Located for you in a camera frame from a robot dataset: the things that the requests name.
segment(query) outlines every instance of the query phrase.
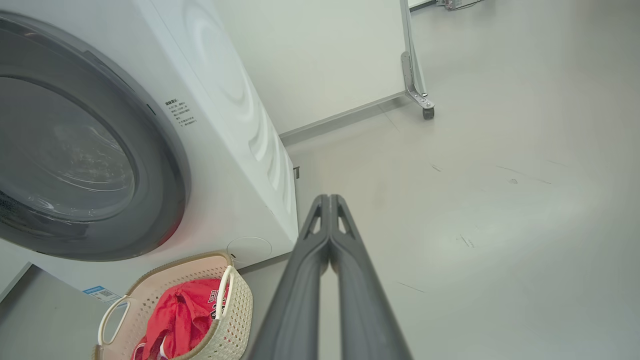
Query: metal leg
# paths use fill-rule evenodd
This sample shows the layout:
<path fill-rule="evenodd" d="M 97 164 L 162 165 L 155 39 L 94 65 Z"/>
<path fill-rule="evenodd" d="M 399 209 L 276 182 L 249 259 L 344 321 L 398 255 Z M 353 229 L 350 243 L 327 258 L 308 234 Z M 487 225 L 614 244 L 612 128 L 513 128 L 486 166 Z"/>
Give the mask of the metal leg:
<path fill-rule="evenodd" d="M 413 67 L 411 63 L 411 55 L 409 55 L 408 51 L 405 51 L 402 53 L 400 59 L 402 60 L 404 87 L 406 91 L 404 94 L 407 95 L 409 99 L 415 101 L 416 104 L 422 107 L 422 117 L 424 119 L 433 119 L 433 117 L 435 116 L 435 104 L 433 104 L 433 101 L 430 101 L 426 98 L 426 94 L 420 94 L 415 88 L 415 83 L 413 82 Z"/>

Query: white wall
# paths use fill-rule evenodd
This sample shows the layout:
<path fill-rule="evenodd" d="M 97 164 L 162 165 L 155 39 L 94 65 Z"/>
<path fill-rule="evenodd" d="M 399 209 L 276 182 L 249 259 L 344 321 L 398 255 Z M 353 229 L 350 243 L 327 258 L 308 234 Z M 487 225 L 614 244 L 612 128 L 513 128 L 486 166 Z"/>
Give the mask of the white wall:
<path fill-rule="evenodd" d="M 404 90 L 398 0 L 214 3 L 280 134 Z"/>
<path fill-rule="evenodd" d="M 0 302 L 29 269 L 31 263 L 6 249 L 0 253 Z"/>

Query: gray floor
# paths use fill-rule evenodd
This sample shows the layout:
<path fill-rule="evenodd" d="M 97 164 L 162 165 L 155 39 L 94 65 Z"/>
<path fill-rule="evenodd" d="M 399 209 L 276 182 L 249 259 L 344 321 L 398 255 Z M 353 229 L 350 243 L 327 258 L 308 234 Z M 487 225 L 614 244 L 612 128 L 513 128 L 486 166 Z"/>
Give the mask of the gray floor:
<path fill-rule="evenodd" d="M 288 146 L 299 217 L 347 200 L 416 359 L 633 359 L 640 346 L 640 4 L 412 13 L 414 104 Z M 262 323 L 286 262 L 244 275 Z M 2 305 L 7 359 L 86 359 L 104 305 L 42 272 Z M 323 277 L 320 359 L 340 354 Z"/>

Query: washing machine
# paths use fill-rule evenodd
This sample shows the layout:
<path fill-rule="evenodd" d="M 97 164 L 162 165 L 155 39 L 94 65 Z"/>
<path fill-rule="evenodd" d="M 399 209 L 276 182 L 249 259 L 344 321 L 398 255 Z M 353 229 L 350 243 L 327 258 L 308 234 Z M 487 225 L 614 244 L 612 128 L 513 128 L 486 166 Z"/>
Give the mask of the washing machine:
<path fill-rule="evenodd" d="M 292 164 L 211 1 L 0 4 L 0 262 L 106 303 L 225 250 L 289 252 Z"/>

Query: laundry basket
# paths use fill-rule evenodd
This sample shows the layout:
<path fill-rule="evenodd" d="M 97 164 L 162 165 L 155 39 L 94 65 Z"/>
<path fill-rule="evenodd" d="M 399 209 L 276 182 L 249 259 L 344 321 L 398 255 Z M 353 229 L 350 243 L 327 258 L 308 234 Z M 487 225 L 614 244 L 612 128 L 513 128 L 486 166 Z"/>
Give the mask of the laundry basket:
<path fill-rule="evenodd" d="M 162 294 L 172 286 L 197 279 L 221 279 L 216 308 L 220 309 L 228 283 L 227 299 L 204 339 L 187 354 L 175 359 L 238 360 L 246 349 L 251 329 L 253 295 L 224 252 L 209 252 L 174 261 L 140 278 L 125 296 L 104 314 L 98 330 L 94 360 L 130 360 L 147 332 L 147 322 Z M 118 305 L 127 309 L 113 339 L 104 338 L 104 328 Z"/>

